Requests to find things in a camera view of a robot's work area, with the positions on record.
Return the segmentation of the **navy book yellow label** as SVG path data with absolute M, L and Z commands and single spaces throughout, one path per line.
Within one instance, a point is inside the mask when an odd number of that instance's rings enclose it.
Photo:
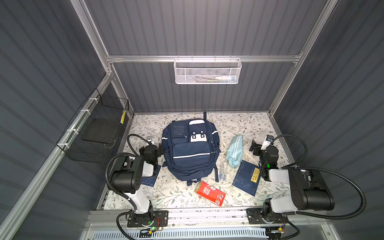
M 242 160 L 232 186 L 254 197 L 259 186 L 260 173 L 259 166 Z
M 155 170 L 155 175 L 152 176 L 152 177 L 143 177 L 142 181 L 141 181 L 141 184 L 145 185 L 145 186 L 148 186 L 148 187 L 154 187 L 155 183 L 156 183 L 156 180 L 158 179 L 158 176 L 159 176 L 161 168 L 162 168 L 162 166 L 158 165 L 156 167 L 156 170 Z

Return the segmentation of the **navy blue student backpack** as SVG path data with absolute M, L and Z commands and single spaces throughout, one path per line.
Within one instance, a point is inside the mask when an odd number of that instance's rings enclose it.
M 203 118 L 173 121 L 162 135 L 165 162 L 163 167 L 180 181 L 199 182 L 215 173 L 215 181 L 219 181 L 217 159 L 221 153 L 220 137 L 216 126 Z

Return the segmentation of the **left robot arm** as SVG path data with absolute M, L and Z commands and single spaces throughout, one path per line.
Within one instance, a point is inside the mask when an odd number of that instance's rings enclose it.
M 147 145 L 136 152 L 130 142 L 131 137 L 137 137 Z M 137 134 L 129 134 L 127 143 L 131 153 L 119 153 L 108 161 L 105 171 L 106 184 L 110 191 L 132 205 L 133 209 L 129 214 L 152 219 L 155 216 L 153 204 L 140 187 L 143 178 L 154 177 L 158 172 L 158 158 L 164 154 L 164 148 L 162 144 L 155 145 Z

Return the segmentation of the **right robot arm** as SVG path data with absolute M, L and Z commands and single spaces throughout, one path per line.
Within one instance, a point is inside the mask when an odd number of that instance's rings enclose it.
M 367 206 L 363 190 L 351 179 L 328 169 L 298 167 L 296 163 L 278 168 L 279 150 L 275 141 L 280 137 L 266 136 L 264 141 L 257 138 L 250 143 L 249 151 L 259 157 L 260 177 L 266 182 L 288 184 L 290 194 L 280 198 L 267 198 L 259 211 L 259 218 L 272 224 L 277 219 L 291 215 L 303 215 L 325 220 L 346 220 L 360 215 Z M 321 215 L 321 211 L 332 211 L 335 200 L 322 173 L 334 175 L 350 184 L 360 196 L 361 203 L 352 213 L 338 216 Z

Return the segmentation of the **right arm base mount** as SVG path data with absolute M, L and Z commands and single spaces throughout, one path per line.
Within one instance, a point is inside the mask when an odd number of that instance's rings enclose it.
M 274 213 L 270 210 L 264 210 L 262 208 L 249 208 L 246 209 L 247 218 L 249 224 L 282 224 L 287 222 L 284 216 L 279 213 Z

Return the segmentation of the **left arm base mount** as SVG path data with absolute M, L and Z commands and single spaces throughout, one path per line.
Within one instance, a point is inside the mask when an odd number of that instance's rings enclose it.
M 154 211 L 146 214 L 130 214 L 126 217 L 128 228 L 166 227 L 168 225 L 169 211 Z

